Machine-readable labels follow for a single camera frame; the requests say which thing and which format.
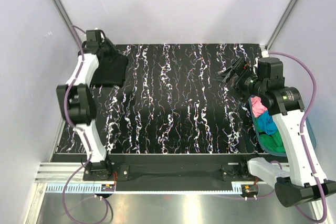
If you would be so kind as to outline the black t shirt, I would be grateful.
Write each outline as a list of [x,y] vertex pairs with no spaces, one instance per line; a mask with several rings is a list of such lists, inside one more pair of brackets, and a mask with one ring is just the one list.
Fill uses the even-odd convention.
[[98,60],[99,65],[95,70],[91,86],[122,87],[126,79],[126,70],[129,63],[128,57],[120,53],[110,54]]

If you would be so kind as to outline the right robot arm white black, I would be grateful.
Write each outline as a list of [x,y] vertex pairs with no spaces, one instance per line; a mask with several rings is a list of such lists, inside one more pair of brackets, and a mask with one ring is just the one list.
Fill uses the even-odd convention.
[[275,122],[282,138],[290,171],[285,172],[264,158],[246,162],[248,173],[270,185],[284,207],[324,200],[335,194],[335,181],[329,180],[314,152],[306,127],[307,110],[298,89],[285,86],[284,66],[275,57],[260,58],[253,71],[244,58],[220,71],[216,81],[229,83],[241,101],[252,96],[262,104]]

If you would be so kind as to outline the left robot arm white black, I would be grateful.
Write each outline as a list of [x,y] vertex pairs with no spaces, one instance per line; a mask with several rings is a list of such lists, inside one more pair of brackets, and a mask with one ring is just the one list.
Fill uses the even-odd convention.
[[117,172],[97,131],[97,107],[90,86],[122,87],[129,60],[101,29],[86,30],[85,36],[86,40],[79,42],[78,62],[71,77],[56,87],[57,99],[62,118],[85,148],[84,180],[116,179]]

